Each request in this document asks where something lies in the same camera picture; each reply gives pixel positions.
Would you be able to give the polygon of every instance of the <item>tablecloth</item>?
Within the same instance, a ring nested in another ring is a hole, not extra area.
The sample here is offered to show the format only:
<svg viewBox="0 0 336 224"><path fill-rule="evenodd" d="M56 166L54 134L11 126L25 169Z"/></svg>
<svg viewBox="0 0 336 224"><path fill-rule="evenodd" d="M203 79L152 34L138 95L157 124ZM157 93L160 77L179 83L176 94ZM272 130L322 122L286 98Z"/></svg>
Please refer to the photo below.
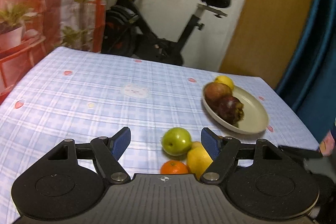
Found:
<svg viewBox="0 0 336 224"><path fill-rule="evenodd" d="M318 143L283 100L258 77L230 75L264 105L269 126L257 135L228 131L201 103L202 87L220 75L186 67L59 47L31 69L0 106L0 223L18 217L11 200L15 178L63 139L87 143L124 126L131 143L119 162L134 173L158 173L169 158L160 138L172 127L194 141L202 128L255 143L316 149ZM92 162L80 165L94 170Z"/></svg>

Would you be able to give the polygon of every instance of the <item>tangerine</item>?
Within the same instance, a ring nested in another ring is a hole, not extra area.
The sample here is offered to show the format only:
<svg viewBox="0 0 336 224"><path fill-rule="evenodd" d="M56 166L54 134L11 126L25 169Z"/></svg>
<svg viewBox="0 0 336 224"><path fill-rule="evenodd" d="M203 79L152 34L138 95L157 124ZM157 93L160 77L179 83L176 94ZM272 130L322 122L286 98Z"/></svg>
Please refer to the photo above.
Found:
<svg viewBox="0 0 336 224"><path fill-rule="evenodd" d="M160 169L160 174L171 175L171 174L188 174L188 173L189 173L188 167L178 160L167 161L161 166Z"/></svg>

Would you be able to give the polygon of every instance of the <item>plate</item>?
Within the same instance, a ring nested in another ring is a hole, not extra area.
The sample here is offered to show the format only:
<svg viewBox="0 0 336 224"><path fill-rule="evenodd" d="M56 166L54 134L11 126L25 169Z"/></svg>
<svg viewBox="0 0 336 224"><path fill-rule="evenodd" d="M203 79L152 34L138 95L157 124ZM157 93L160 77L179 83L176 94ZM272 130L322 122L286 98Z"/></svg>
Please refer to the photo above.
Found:
<svg viewBox="0 0 336 224"><path fill-rule="evenodd" d="M207 104L204 97L204 89L202 90L202 102L210 114L217 122L229 130L240 134L256 134L264 131L268 126L268 115L263 105L250 93L242 88L235 86L232 94L244 104L244 119L234 126L221 119Z"/></svg>

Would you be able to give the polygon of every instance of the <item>curtain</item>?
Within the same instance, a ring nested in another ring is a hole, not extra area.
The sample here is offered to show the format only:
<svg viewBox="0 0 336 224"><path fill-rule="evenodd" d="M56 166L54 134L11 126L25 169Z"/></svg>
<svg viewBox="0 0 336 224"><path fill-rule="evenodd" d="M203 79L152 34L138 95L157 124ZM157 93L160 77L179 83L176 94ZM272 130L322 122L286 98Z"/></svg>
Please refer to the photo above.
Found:
<svg viewBox="0 0 336 224"><path fill-rule="evenodd" d="M335 15L336 0L312 0L305 29L276 88L319 142L336 117Z"/></svg>
<svg viewBox="0 0 336 224"><path fill-rule="evenodd" d="M99 52L106 0L0 0L0 104L55 47Z"/></svg>

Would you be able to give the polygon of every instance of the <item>blue curtain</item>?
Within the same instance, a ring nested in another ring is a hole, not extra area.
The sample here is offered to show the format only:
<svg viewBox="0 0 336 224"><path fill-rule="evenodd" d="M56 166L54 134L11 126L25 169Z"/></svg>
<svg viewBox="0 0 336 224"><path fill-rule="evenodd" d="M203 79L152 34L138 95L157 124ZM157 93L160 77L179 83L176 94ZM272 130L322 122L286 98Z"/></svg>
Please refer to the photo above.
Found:
<svg viewBox="0 0 336 224"><path fill-rule="evenodd" d="M276 88L319 142L336 117L335 24L336 0L313 0L298 46Z"/></svg>

